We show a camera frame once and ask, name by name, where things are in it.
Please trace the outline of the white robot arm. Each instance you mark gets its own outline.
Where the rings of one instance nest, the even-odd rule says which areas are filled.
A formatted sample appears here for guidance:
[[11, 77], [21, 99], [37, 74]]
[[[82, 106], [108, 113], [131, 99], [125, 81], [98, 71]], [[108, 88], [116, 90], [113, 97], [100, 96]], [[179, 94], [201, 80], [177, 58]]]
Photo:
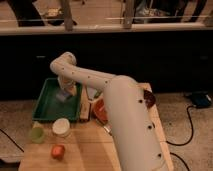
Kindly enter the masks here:
[[76, 65], [65, 52], [50, 63], [58, 76], [103, 92], [104, 107], [122, 171], [169, 171], [139, 83]]

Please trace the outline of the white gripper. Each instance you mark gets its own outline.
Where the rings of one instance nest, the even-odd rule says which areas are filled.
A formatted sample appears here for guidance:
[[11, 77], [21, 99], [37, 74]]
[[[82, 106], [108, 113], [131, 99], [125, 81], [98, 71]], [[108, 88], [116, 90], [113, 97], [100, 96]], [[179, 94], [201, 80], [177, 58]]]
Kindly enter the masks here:
[[72, 96], [75, 96], [77, 94], [76, 83], [73, 80], [69, 80], [65, 77], [59, 76], [58, 83], [63, 91], [69, 93]]

